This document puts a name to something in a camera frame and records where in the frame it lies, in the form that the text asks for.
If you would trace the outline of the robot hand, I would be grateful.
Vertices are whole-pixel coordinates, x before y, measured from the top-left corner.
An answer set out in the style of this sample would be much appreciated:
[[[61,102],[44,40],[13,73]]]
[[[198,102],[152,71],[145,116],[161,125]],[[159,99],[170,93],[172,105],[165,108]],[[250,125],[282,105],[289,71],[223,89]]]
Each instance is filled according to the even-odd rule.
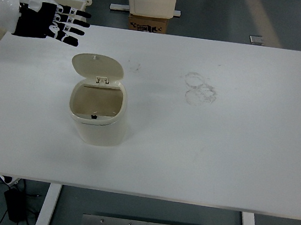
[[[72,25],[90,27],[76,16],[90,19],[92,15],[53,0],[0,0],[0,28],[20,37],[50,37],[76,47],[78,39],[72,34],[83,36],[84,31]]]

